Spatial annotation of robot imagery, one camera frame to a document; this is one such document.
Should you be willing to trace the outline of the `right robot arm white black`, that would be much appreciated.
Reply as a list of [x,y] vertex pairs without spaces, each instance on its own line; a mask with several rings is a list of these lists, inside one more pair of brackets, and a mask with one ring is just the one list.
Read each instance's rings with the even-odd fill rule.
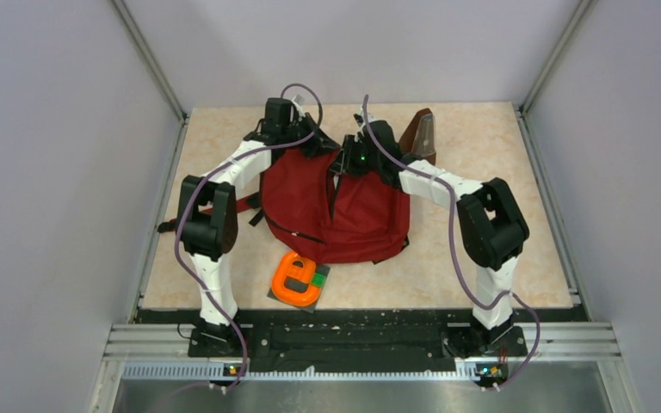
[[387,186],[448,209],[448,241],[454,243],[458,231],[464,251],[476,265],[477,286],[471,289],[451,246],[455,275],[479,323],[470,331],[470,342],[477,352],[494,354],[505,342],[502,326],[512,316],[516,264],[530,235],[509,184],[501,178],[464,178],[416,155],[402,154],[386,121],[364,120],[360,114],[354,119],[358,132],[353,142],[369,147],[359,157],[362,170],[380,172]]

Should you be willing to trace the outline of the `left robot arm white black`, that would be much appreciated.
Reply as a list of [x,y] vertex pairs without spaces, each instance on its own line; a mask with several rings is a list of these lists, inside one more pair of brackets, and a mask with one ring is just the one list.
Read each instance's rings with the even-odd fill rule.
[[237,191],[267,170],[282,151],[320,140],[320,122],[302,103],[299,96],[268,99],[257,127],[226,160],[181,182],[174,252],[200,288],[196,337],[208,338],[221,355],[236,353],[243,341],[234,320],[238,305],[230,276],[230,252],[238,237]]

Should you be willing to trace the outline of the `red backpack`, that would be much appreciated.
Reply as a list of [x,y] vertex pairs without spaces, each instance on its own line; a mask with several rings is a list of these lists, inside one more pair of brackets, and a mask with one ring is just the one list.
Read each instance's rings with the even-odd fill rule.
[[338,149],[312,157],[287,149],[260,176],[259,189],[237,202],[257,211],[274,237],[323,264],[390,259],[409,244],[410,197],[369,171],[337,175]]

